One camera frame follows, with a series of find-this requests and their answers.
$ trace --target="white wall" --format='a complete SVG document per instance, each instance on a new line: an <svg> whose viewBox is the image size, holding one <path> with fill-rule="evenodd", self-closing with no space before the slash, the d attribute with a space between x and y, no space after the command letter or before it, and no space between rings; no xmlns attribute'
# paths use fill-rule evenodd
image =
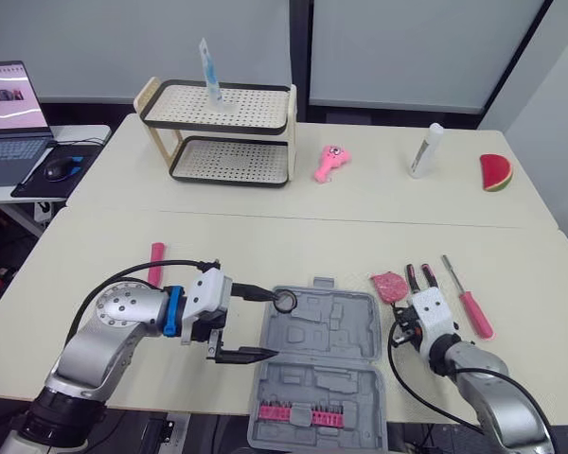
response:
<svg viewBox="0 0 568 454"><path fill-rule="evenodd" d="M568 46L506 138L568 236Z"/></svg>
<svg viewBox="0 0 568 454"><path fill-rule="evenodd" d="M315 0L310 102L479 114L542 2Z"/></svg>
<svg viewBox="0 0 568 454"><path fill-rule="evenodd" d="M507 131L568 45L568 0L554 0L480 124Z"/></svg>
<svg viewBox="0 0 568 454"><path fill-rule="evenodd" d="M130 101L151 76L290 84L286 0L0 0L0 61L43 100Z"/></svg>

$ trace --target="metal ring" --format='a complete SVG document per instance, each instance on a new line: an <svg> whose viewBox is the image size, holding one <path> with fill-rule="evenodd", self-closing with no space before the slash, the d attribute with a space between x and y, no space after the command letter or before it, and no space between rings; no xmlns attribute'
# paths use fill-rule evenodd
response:
<svg viewBox="0 0 568 454"><path fill-rule="evenodd" d="M296 295L290 290L282 289L275 292L277 299L274 300L274 308L280 314L290 314L298 304Z"/></svg>

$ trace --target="laptop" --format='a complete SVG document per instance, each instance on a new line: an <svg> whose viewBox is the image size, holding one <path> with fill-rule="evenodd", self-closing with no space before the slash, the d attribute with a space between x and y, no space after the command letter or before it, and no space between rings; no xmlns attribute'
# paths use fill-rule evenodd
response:
<svg viewBox="0 0 568 454"><path fill-rule="evenodd" d="M0 61L0 186L20 183L53 135L22 61Z"/></svg>

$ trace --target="pink object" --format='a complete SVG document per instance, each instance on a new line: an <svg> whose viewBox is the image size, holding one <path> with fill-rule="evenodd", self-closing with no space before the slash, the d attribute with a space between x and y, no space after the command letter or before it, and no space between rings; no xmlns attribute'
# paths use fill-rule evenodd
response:
<svg viewBox="0 0 568 454"><path fill-rule="evenodd" d="M406 280L394 272L389 271L385 274L372 276L371 279L377 289L377 293L379 293L382 301L387 305L401 301L408 293Z"/></svg>
<svg viewBox="0 0 568 454"><path fill-rule="evenodd" d="M312 411L311 423L314 426L326 426L328 428L343 428L343 414L329 411Z"/></svg>
<svg viewBox="0 0 568 454"><path fill-rule="evenodd" d="M325 183L328 179L330 171L351 159L349 152L336 145L326 145L322 148L322 156L320 156L320 168L313 174L313 178L318 183Z"/></svg>
<svg viewBox="0 0 568 454"><path fill-rule="evenodd" d="M291 407L263 404L258 407L258 419L288 423L291 420L291 411ZM312 410L311 424L314 426L326 426L329 428L343 428L343 414L333 413L330 411Z"/></svg>
<svg viewBox="0 0 568 454"><path fill-rule="evenodd" d="M270 421L284 421L288 423L291 419L291 408L276 405L261 405L258 408L258 419L269 419Z"/></svg>
<svg viewBox="0 0 568 454"><path fill-rule="evenodd" d="M157 262L159 260L164 260L164 250L166 246L164 243L152 243L151 244L151 262ZM162 282L162 267L150 268L148 271L148 282L153 286L160 287Z"/></svg>
<svg viewBox="0 0 568 454"><path fill-rule="evenodd" d="M477 301L473 299L471 292L466 291L461 293L458 297L461 302L463 302L465 313L467 314L468 319L470 319L475 333L482 339L494 339L494 330L486 318L486 315L482 312L480 305L478 305Z"/></svg>

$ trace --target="laptop screen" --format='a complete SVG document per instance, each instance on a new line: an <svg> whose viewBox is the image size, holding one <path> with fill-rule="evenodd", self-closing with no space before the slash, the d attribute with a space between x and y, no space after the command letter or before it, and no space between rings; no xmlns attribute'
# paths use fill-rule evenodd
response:
<svg viewBox="0 0 568 454"><path fill-rule="evenodd" d="M0 62L0 132L47 128L26 68L20 61Z"/></svg>

